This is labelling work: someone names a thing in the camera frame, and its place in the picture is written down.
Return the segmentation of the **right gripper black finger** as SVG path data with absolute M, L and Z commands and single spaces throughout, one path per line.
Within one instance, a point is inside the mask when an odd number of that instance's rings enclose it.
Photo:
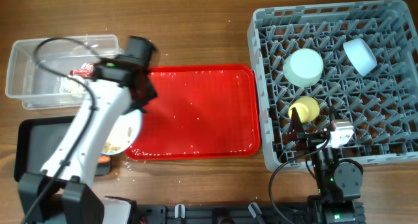
M 333 106 L 329 106 L 329 121 L 332 123 L 333 121 L 339 120 L 340 115 L 337 110 Z
M 290 122 L 287 136 L 289 140 L 299 140 L 303 138 L 304 135 L 305 135 L 305 131 L 303 128 L 303 124 L 300 120 L 300 117 L 298 115 L 297 109 L 292 108 L 291 109 L 291 122 Z

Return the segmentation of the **yellow cup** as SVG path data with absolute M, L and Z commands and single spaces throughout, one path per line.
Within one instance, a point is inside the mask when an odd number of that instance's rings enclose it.
M 298 98 L 288 110 L 288 116 L 292 118 L 293 110 L 297 111 L 297 114 L 302 123 L 313 121 L 318 117 L 320 113 L 319 103 L 312 97 L 300 97 Z

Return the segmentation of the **light blue plate with rice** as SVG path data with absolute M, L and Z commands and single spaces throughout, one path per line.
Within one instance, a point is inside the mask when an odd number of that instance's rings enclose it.
M 134 110 L 121 115 L 115 122 L 102 149 L 104 155 L 124 152 L 136 140 L 142 127 L 142 113 Z

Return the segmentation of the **pale green bowl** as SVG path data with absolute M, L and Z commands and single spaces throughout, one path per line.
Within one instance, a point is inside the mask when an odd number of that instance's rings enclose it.
M 316 51 L 302 48 L 287 57 L 283 64 L 284 77 L 297 87 L 310 87 L 321 79 L 323 58 Z

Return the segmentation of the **red snack wrapper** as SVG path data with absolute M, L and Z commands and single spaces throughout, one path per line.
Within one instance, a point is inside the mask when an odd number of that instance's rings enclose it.
M 94 64 L 84 63 L 79 69 L 71 70 L 70 76 L 79 76 L 82 78 L 91 78 L 93 76 Z

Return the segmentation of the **light blue bowl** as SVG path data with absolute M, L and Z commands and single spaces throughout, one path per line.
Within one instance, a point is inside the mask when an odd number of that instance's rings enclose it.
M 353 39 L 342 46 L 348 60 L 361 76 L 366 76 L 377 66 L 376 57 L 364 40 Z

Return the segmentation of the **white tissue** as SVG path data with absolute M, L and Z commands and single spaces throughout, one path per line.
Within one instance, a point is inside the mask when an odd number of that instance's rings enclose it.
M 81 94 L 85 93 L 86 89 L 78 82 L 71 80 L 70 78 L 61 77 L 61 83 L 59 87 L 59 92 L 64 93 L 73 93 L 73 94 Z

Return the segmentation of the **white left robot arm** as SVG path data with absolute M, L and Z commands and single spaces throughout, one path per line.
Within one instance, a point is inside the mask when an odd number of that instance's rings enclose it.
M 100 199 L 92 190 L 99 157 L 117 119 L 144 107 L 157 92 L 148 75 L 156 47 L 131 36 L 124 54 L 102 57 L 66 135 L 39 173 L 26 172 L 18 183 L 23 223 L 138 223 L 130 199 Z

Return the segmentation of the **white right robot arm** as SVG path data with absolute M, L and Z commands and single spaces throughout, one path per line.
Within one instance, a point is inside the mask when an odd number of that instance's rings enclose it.
M 356 200 L 361 197 L 364 169 L 352 159 L 339 159 L 336 149 L 346 145 L 354 135 L 352 123 L 339 116 L 331 119 L 330 128 L 319 133 L 307 133 L 296 109 L 291 110 L 287 136 L 308 152 L 288 159 L 275 169 L 268 184 L 268 196 L 281 223 L 364 223 L 364 209 Z M 310 174 L 317 184 L 317 195 L 310 195 L 303 210 L 276 204 L 272 192 L 274 178 L 291 162 L 312 161 Z

